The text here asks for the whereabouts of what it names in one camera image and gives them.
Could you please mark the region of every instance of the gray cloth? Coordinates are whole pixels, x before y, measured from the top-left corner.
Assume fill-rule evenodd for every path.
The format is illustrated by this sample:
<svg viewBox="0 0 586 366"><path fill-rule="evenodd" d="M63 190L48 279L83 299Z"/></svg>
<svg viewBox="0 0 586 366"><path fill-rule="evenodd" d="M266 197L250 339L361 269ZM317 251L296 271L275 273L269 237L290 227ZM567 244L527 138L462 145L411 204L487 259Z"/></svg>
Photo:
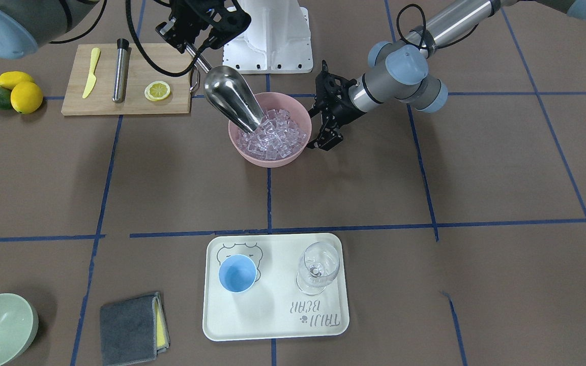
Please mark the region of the gray cloth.
<svg viewBox="0 0 586 366"><path fill-rule="evenodd" d="M101 354L104 366L156 359L155 301L159 292L101 307Z"/></svg>

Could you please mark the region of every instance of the blue tape line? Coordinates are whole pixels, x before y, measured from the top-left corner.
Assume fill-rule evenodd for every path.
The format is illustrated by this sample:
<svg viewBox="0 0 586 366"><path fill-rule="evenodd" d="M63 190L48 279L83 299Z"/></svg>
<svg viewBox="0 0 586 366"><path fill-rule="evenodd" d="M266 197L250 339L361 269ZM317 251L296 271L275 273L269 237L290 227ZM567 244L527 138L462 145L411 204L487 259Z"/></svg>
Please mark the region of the blue tape line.
<svg viewBox="0 0 586 366"><path fill-rule="evenodd" d="M270 365L277 366L277 340L270 340Z"/></svg>
<svg viewBox="0 0 586 366"><path fill-rule="evenodd" d="M535 95L535 92L449 92L449 95Z"/></svg>
<svg viewBox="0 0 586 366"><path fill-rule="evenodd" d="M562 146L560 146L560 141L555 134L555 130L553 129L553 124L551 123L551 118L549 118L548 113L546 112L546 107L544 106L544 102L542 101L542 97L540 96L539 91L537 90L537 85L535 84L535 80L533 79L533 75L531 74L530 69L528 68L528 64L526 63L526 59L523 56L523 52L519 47L519 42L517 41L517 37L514 35L514 31L512 30L512 26L510 24L510 20L508 16L505 14L505 11L502 9L503 18L505 19L505 23L510 30L510 35L512 36L512 40L514 41L514 46L516 46L517 51L519 52L519 56L521 56L521 62L523 62L523 67L526 69L526 73L528 74L528 79L531 81L531 85L535 90L535 95L537 96L537 100L539 102L540 107L542 108L542 113L544 113L544 118L546 119L546 123L548 125L549 131L551 131L551 136L553 137L553 141L555 142L555 147L558 148L558 153L560 153L560 158L562 159L563 164L565 165L565 169L567 170L567 174L569 176L569 180L571 180L571 185L574 187L574 191L576 192L576 196L578 198L578 202L580 203L580 207L584 213L584 218L586 218L586 206L584 205L584 200L582 199L582 195L580 194L580 190L577 187L576 180L574 179L573 173L569 167L567 162L567 158L565 157L565 153L562 150Z"/></svg>
<svg viewBox="0 0 586 366"><path fill-rule="evenodd" d="M133 232L130 238L167 238L170 236L240 235L268 234L268 229L215 230L215 231L172 231L172 232Z"/></svg>
<svg viewBox="0 0 586 366"><path fill-rule="evenodd" d="M0 243L11 243L14 241L59 241L59 240L86 240L104 238L105 235L56 235L56 236L10 236L0 238Z"/></svg>
<svg viewBox="0 0 586 366"><path fill-rule="evenodd" d="M540 95L586 95L586 92L539 92Z"/></svg>
<svg viewBox="0 0 586 366"><path fill-rule="evenodd" d="M460 359L462 359L462 366L467 366L467 356L465 355L465 345L462 342L462 334L460 333L460 324L458 323L458 315L456 314L456 308L454 308L454 301L451 299L451 295L446 292L442 292L442 295L449 299L449 308L451 308L451 318L454 320L454 328L456 329L456 338L458 339L458 348L460 348Z"/></svg>
<svg viewBox="0 0 586 366"><path fill-rule="evenodd" d="M268 234L288 232L321 232L321 231L365 231L365 230L400 230L400 229L433 229L434 227L487 227L511 225L556 225L563 223L586 223L585 218L553 219L553 220L517 220L498 222L453 222L453 223L419 223L400 225L360 225L360 226L323 226L323 227L282 227L272 229L243 229L217 231L175 231L175 232L136 232L130 238L160 238L168 236L203 236L203 235L235 235L235 234Z"/></svg>
<svg viewBox="0 0 586 366"><path fill-rule="evenodd" d="M139 35L141 33L141 23L144 21L144 8L146 8L146 0L141 0L141 10L139 10L139 21L137 23L137 38L139 39Z"/></svg>
<svg viewBox="0 0 586 366"><path fill-rule="evenodd" d="M270 179L270 168L267 169L267 186L268 186L268 234L273 233L273 195L271 193L271 179Z"/></svg>
<svg viewBox="0 0 586 366"><path fill-rule="evenodd" d="M289 97L293 98L315 98L315 94L287 94Z"/></svg>
<svg viewBox="0 0 586 366"><path fill-rule="evenodd" d="M500 221L500 222L455 222L455 223L438 223L437 227L549 225L549 224L561 224L561 223L586 223L586 219L517 220L517 221Z"/></svg>
<svg viewBox="0 0 586 366"><path fill-rule="evenodd" d="M408 118L411 123L411 131L413 132L413 141L416 144L417 161L419 162L419 171L422 174L422 181L424 182L424 191L426 194L426 204L428 204L428 213L431 215L431 225L433 225L433 233L435 234L435 241L440 241L440 235L437 233L437 223L435 222L435 211L433 211L433 203L431 201L431 192L428 189L428 180L426 179L426 171L422 160L422 151L419 148L419 140L417 139L417 130L415 127L415 120L413 118L413 111L409 104L406 105L408 111Z"/></svg>
<svg viewBox="0 0 586 366"><path fill-rule="evenodd" d="M393 39L393 42L397 41L397 37L395 37L395 28L393 27L393 16L390 15L390 5L388 4L388 0L384 0L384 4L386 4L386 14L388 15L388 26L390 27L390 38Z"/></svg>
<svg viewBox="0 0 586 366"><path fill-rule="evenodd" d="M124 116L120 115L119 120L116 122L116 132L114 133L114 143L112 143L112 153L110 155L110 164L107 167L107 177L105 178L105 189L103 190L103 199L101 200L101 211L98 216L98 223L96 224L96 238L92 245L92 255L90 257L90 265L87 274L87 290L83 297L83 303L81 304L81 313L78 318L78 327L76 327L76 337L74 339L74 349L72 350L72 362L71 366L76 365L76 357L78 356L78 347L81 342L81 334L83 332L83 323L85 320L85 312L87 310L87 301L89 299L90 289L92 287L92 277L94 275L95 257L98 251L98 243L100 239L101 228L103 227L103 218L105 216L105 205L107 203L107 194L110 189L110 181L112 180L112 170L114 169L114 155L116 153L116 144L119 142L119 132L121 131L121 122Z"/></svg>
<svg viewBox="0 0 586 366"><path fill-rule="evenodd" d="M285 232L321 232L321 231L360 231L360 230L396 230L396 229L432 229L430 223L404 225L361 225L361 226L323 226L323 227L283 227L273 229L273 233Z"/></svg>
<svg viewBox="0 0 586 366"><path fill-rule="evenodd" d="M64 100L64 96L56 96L56 97L44 97L44 100Z"/></svg>

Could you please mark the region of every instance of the lemon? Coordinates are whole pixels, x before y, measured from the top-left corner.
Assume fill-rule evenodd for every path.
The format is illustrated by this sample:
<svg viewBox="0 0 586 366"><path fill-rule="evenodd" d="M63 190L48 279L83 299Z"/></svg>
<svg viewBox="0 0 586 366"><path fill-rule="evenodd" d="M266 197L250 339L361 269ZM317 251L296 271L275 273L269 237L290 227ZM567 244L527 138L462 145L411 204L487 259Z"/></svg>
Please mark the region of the lemon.
<svg viewBox="0 0 586 366"><path fill-rule="evenodd" d="M21 114L35 112L42 104L42 90L35 83L23 81L10 93L10 104Z"/></svg>
<svg viewBox="0 0 586 366"><path fill-rule="evenodd" d="M153 102L166 99L169 95L170 86L164 81L154 81L144 89L144 97Z"/></svg>
<svg viewBox="0 0 586 366"><path fill-rule="evenodd" d="M22 71L9 71L0 75L0 86L8 90L13 90L16 85L23 81L30 81L31 83L35 83L29 74Z"/></svg>

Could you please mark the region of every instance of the blue cup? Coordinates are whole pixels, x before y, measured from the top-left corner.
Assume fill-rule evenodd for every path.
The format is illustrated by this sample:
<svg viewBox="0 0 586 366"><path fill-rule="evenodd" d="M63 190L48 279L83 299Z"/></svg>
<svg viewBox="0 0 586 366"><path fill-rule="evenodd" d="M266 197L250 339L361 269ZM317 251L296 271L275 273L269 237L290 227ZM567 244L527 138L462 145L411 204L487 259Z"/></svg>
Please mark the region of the blue cup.
<svg viewBox="0 0 586 366"><path fill-rule="evenodd" d="M256 280L256 266L246 255L235 254L221 264L218 278L226 290L244 292L252 287Z"/></svg>

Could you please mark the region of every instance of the white tray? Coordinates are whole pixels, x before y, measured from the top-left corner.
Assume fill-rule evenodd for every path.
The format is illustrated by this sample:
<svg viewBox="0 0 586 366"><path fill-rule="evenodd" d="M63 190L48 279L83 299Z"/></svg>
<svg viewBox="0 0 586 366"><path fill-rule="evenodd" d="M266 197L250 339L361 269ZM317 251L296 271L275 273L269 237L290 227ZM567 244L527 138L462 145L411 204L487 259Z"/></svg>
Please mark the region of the white tray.
<svg viewBox="0 0 586 366"><path fill-rule="evenodd" d="M316 241L340 254L336 280L316 296L296 285L298 260ZM246 292L225 290L218 278L229 255L251 257L257 281ZM212 341L337 336L349 325L342 243L334 234L219 236L207 246L202 331Z"/></svg>

